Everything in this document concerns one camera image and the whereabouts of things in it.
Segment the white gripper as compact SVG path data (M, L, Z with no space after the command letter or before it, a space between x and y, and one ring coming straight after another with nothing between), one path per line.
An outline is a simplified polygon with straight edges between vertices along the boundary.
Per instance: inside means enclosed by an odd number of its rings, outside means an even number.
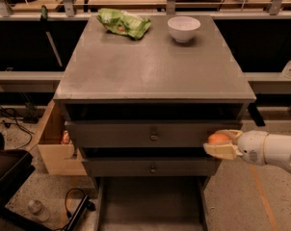
M265 165L264 145L268 133L263 131L243 132L241 130L221 130L222 134L232 139L234 144L210 144L203 145L208 155L222 160L235 160L241 157L246 163L258 166Z

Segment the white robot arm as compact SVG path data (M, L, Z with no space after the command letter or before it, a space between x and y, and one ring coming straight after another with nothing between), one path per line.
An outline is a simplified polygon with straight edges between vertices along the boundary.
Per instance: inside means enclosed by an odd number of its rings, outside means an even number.
M217 159L241 158L248 164L280 167L291 174L291 136L265 131L218 130L208 137L203 148Z

